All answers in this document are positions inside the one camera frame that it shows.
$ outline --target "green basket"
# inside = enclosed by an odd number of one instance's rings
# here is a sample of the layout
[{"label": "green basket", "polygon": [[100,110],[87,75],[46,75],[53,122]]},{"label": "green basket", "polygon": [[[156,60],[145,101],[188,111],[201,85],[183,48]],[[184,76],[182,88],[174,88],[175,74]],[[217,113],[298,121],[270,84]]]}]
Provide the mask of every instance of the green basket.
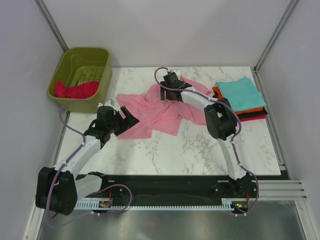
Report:
[{"label": "green basket", "polygon": [[[109,84],[112,77],[109,52],[104,48],[75,47],[69,49],[62,57],[54,76],[47,89],[50,98],[61,105],[77,99],[55,97],[56,82],[62,82],[67,88],[80,84],[97,81],[99,88],[96,93],[86,98],[96,103],[106,101]],[[70,112],[96,113],[98,107],[90,102],[78,101],[65,107]]]}]

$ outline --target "white marble tabletop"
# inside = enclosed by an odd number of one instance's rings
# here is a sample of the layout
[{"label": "white marble tabletop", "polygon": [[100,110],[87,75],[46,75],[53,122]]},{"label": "white marble tabletop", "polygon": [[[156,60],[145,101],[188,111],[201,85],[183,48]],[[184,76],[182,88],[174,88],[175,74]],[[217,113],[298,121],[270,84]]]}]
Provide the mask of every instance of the white marble tabletop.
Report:
[{"label": "white marble tabletop", "polygon": [[[155,84],[155,67],[113,68],[107,93],[119,110],[118,94],[143,94]],[[249,67],[176,67],[182,76],[211,89],[216,81],[235,81],[253,76]],[[68,124],[84,132],[96,114],[70,114]],[[242,123],[236,138],[244,166],[257,175],[280,175],[275,150],[265,120]],[[82,138],[66,130],[58,161],[81,142]],[[112,175],[226,175],[227,165],[218,142],[205,126],[182,119],[177,136],[153,131],[151,139],[118,140],[114,135],[94,155],[80,173],[98,171]]]}]

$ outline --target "white wall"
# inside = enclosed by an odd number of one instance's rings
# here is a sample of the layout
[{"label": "white wall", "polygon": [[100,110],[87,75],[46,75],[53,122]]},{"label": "white wall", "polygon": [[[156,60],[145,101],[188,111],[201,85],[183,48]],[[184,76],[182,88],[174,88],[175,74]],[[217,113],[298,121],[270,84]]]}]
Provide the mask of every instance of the white wall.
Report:
[{"label": "white wall", "polygon": [[62,50],[33,0],[0,4],[0,234],[21,239],[61,129],[46,89]]},{"label": "white wall", "polygon": [[301,0],[260,76],[286,163],[301,179],[320,225],[320,1]]},{"label": "white wall", "polygon": [[44,0],[67,45],[114,67],[254,66],[290,0]]}]

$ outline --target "turquoise folded towel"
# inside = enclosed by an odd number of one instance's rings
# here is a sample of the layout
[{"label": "turquoise folded towel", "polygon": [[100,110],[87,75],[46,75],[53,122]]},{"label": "turquoise folded towel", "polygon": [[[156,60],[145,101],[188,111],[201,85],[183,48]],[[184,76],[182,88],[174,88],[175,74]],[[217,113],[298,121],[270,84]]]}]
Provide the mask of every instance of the turquoise folded towel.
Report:
[{"label": "turquoise folded towel", "polygon": [[246,76],[237,81],[216,82],[215,85],[220,89],[222,96],[228,99],[235,112],[267,106],[261,93]]}]

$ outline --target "purple cable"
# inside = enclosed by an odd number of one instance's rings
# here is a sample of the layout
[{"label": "purple cable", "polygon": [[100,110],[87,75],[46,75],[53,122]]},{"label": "purple cable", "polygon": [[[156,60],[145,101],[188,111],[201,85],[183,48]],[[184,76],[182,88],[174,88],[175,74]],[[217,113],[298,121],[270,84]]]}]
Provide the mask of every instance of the purple cable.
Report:
[{"label": "purple cable", "polygon": [[[85,142],[86,142],[86,136],[85,136],[82,132],[80,132],[80,131],[78,131],[78,130],[72,128],[72,127],[70,127],[70,126],[64,121],[64,119],[63,119],[63,117],[62,117],[62,112],[63,112],[63,110],[65,109],[66,105],[69,105],[69,104],[74,103],[74,102],[89,102],[89,103],[93,103],[93,104],[96,104],[96,105],[98,105],[98,103],[96,103],[96,102],[94,102],[94,101],[91,101],[91,100],[86,100],[86,99],[75,99],[75,100],[71,100],[71,101],[66,102],[66,103],[60,108],[60,111],[59,111],[59,118],[60,118],[60,121],[62,122],[62,124],[63,124],[66,128],[70,129],[71,131],[74,131],[75,133],[81,135],[81,136],[82,136],[82,139],[83,139],[83,142],[85,143]],[[84,145],[81,144],[81,145],[65,160],[65,162],[68,163],[68,162],[76,155],[76,153],[80,151],[80,149],[81,149],[83,146],[84,146]],[[45,218],[45,221],[46,221],[46,223],[48,224],[48,226],[51,227],[51,228],[63,227],[63,226],[65,226],[65,225],[67,225],[67,224],[69,224],[69,223],[71,223],[71,222],[73,222],[73,221],[75,221],[75,220],[83,217],[83,216],[86,216],[86,215],[88,215],[88,214],[91,214],[91,212],[86,212],[85,214],[82,214],[82,215],[80,215],[80,216],[77,216],[76,218],[71,219],[70,221],[67,221],[66,223],[63,223],[63,224],[60,224],[60,225],[52,225],[52,224],[50,223],[49,219],[54,219],[54,218],[58,215],[57,213],[55,213],[53,216],[50,215],[50,210],[49,210],[49,208],[50,208],[50,201],[51,201],[51,198],[52,198],[52,192],[53,192],[55,183],[56,183],[56,181],[57,181],[57,179],[58,179],[58,176],[59,176],[59,174],[61,173],[62,169],[63,169],[65,166],[66,166],[66,165],[63,163],[63,164],[61,165],[61,167],[58,169],[58,171],[56,172],[56,174],[54,175],[53,180],[52,180],[52,183],[51,183],[51,185],[50,185],[50,189],[49,189],[49,193],[48,193],[48,198],[47,198],[47,201],[46,201],[46,206],[45,206],[46,218]],[[109,214],[103,213],[103,214],[100,214],[101,216],[104,216],[104,215],[115,215],[115,214],[122,213],[122,212],[124,212],[124,211],[130,206],[130,204],[131,204],[131,202],[132,202],[132,199],[133,199],[132,192],[131,192],[131,190],[130,190],[126,185],[123,185],[123,184],[113,184],[113,185],[111,185],[111,186],[109,186],[109,187],[106,187],[106,188],[104,188],[104,189],[102,189],[102,190],[99,190],[99,191],[96,192],[96,193],[101,193],[101,192],[103,192],[103,191],[105,191],[105,190],[107,190],[107,189],[113,188],[113,187],[123,187],[123,188],[127,189],[127,190],[129,191],[129,194],[130,194],[129,203],[128,203],[127,206],[125,206],[123,209],[121,209],[121,210],[119,210],[119,211],[117,211],[117,212],[113,212],[113,213],[109,213]]]},{"label": "purple cable", "polygon": [[201,93],[201,92],[193,91],[193,90],[189,90],[189,89],[175,89],[175,88],[170,88],[170,87],[163,86],[163,85],[159,82],[159,80],[158,80],[158,78],[157,78],[157,72],[158,72],[160,69],[168,70],[168,68],[167,68],[167,67],[164,67],[164,66],[161,66],[161,67],[158,67],[158,68],[155,70],[155,72],[154,72],[154,79],[155,79],[156,83],[160,85],[161,88],[166,89],[166,90],[170,90],[170,91],[189,92],[189,93],[197,94],[197,95],[199,95],[199,96],[207,99],[207,100],[210,101],[210,102],[223,105],[224,107],[226,107],[226,108],[235,116],[235,119],[236,119],[236,121],[237,121],[237,123],[238,123],[238,125],[239,125],[239,129],[238,129],[238,131],[237,131],[237,132],[232,136],[232,138],[231,138],[231,144],[232,144],[232,148],[233,148],[233,151],[234,151],[234,155],[235,155],[236,161],[237,161],[238,165],[240,166],[240,168],[242,168],[245,172],[247,172],[247,173],[249,173],[250,175],[252,175],[253,178],[254,178],[254,180],[255,180],[255,182],[256,182],[256,198],[255,198],[255,200],[254,200],[254,202],[253,202],[252,207],[251,207],[250,209],[248,209],[248,211],[247,211],[246,213],[251,212],[251,210],[252,210],[252,209],[256,206],[256,204],[257,204],[258,197],[259,197],[259,191],[260,191],[260,190],[259,190],[259,183],[258,183],[258,178],[257,178],[257,176],[256,176],[253,172],[251,172],[250,170],[246,169],[246,168],[241,164],[240,159],[239,159],[239,156],[238,156],[238,152],[237,152],[237,149],[236,149],[236,145],[235,145],[235,143],[234,143],[235,137],[240,133],[240,131],[241,131],[241,129],[242,129],[241,121],[240,121],[238,115],[235,113],[235,111],[233,111],[233,110],[231,109],[230,106],[228,106],[228,105],[225,104],[224,102],[212,100],[212,99],[210,99],[207,95],[205,95],[205,94],[203,94],[203,93]]}]

